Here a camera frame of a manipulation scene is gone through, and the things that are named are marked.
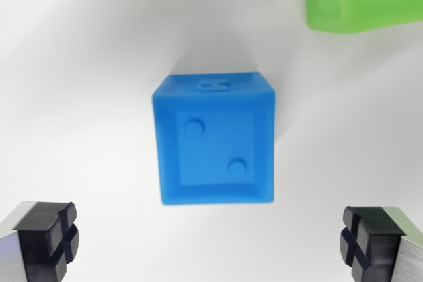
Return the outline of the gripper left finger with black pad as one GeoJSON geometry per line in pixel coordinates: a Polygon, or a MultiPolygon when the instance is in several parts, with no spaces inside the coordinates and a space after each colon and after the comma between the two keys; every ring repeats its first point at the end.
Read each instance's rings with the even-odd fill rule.
{"type": "Polygon", "coordinates": [[[75,204],[24,201],[1,221],[2,281],[62,281],[79,248],[75,204]]]}

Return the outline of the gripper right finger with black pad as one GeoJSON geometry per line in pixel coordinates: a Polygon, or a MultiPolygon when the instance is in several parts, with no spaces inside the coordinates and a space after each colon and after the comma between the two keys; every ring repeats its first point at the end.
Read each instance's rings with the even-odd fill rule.
{"type": "Polygon", "coordinates": [[[398,207],[352,207],[340,252],[357,282],[422,280],[422,232],[398,207]]]}

